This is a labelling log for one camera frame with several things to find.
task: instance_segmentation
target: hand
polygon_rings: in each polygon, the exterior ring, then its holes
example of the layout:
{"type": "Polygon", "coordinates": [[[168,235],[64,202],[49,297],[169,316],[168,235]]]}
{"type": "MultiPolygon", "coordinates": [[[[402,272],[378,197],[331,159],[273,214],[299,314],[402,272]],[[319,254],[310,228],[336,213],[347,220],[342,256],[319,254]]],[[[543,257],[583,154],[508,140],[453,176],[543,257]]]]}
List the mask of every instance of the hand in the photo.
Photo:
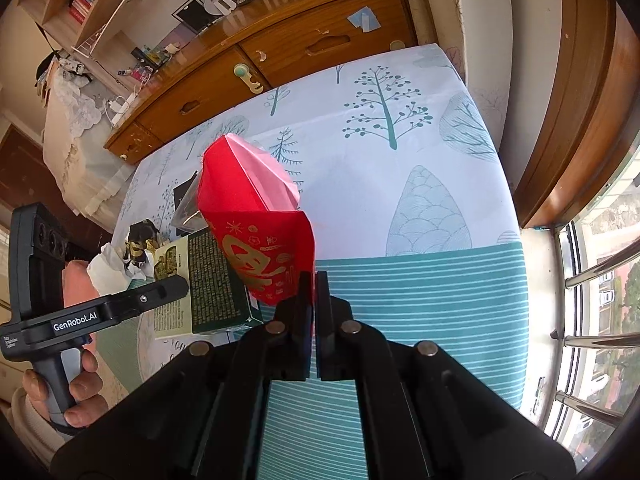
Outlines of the hand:
{"type": "MultiPolygon", "coordinates": [[[[91,352],[84,350],[81,362],[82,372],[69,384],[69,391],[77,404],[65,412],[66,421],[74,428],[84,428],[93,424],[109,409],[104,397],[98,395],[102,389],[102,379],[96,373],[98,361],[91,352]]],[[[49,393],[44,379],[29,369],[22,376],[22,387],[36,411],[46,420],[50,420],[49,410],[44,402],[49,393]]]]}

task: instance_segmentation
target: striped fabric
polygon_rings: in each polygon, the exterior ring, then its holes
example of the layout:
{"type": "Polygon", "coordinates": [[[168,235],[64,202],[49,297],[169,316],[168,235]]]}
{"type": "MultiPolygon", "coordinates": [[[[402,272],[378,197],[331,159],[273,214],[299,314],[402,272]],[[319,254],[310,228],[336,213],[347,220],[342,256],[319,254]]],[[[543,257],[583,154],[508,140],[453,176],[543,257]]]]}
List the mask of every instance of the striped fabric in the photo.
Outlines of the striped fabric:
{"type": "MultiPolygon", "coordinates": [[[[353,317],[393,341],[431,339],[515,408],[529,336],[527,278],[519,242],[446,253],[323,260],[331,293],[353,317]]],[[[263,312],[265,320],[273,309],[263,312]]],[[[274,382],[261,480],[367,478],[353,381],[274,382]]]]}

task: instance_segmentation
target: sleeve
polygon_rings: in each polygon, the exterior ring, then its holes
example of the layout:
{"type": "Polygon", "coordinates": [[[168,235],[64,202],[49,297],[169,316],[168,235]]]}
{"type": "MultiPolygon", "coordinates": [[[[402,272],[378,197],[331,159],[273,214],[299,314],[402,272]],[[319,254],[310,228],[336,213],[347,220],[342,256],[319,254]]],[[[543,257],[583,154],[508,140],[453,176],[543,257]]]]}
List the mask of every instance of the sleeve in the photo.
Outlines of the sleeve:
{"type": "Polygon", "coordinates": [[[23,388],[15,391],[7,419],[18,438],[47,466],[64,439],[44,420],[31,404],[23,388]]]}

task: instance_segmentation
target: handheld controller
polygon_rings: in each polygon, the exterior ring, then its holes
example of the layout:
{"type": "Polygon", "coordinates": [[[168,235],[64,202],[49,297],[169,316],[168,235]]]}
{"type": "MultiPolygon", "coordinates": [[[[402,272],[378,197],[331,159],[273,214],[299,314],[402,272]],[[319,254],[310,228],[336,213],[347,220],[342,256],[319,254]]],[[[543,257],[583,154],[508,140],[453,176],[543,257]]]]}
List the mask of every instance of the handheld controller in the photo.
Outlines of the handheld controller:
{"type": "Polygon", "coordinates": [[[0,351],[9,361],[30,361],[49,387],[50,423],[72,435],[64,413],[76,402],[69,383],[81,372],[82,345],[90,334],[186,296],[181,276],[170,276],[119,294],[64,308],[62,270],[83,250],[66,240],[56,219],[41,204],[16,208],[9,239],[9,294],[12,318],[0,326],[0,351]]]}

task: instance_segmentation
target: red paper bag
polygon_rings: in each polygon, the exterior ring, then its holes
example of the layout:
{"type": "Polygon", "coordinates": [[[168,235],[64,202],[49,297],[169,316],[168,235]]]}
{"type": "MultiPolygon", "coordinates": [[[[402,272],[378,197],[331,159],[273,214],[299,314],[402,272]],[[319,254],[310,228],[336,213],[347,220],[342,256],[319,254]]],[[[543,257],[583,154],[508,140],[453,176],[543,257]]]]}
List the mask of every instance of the red paper bag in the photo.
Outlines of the red paper bag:
{"type": "Polygon", "coordinates": [[[269,153],[226,134],[204,153],[198,208],[256,299],[277,304],[314,270],[311,224],[298,188],[269,153]]]}

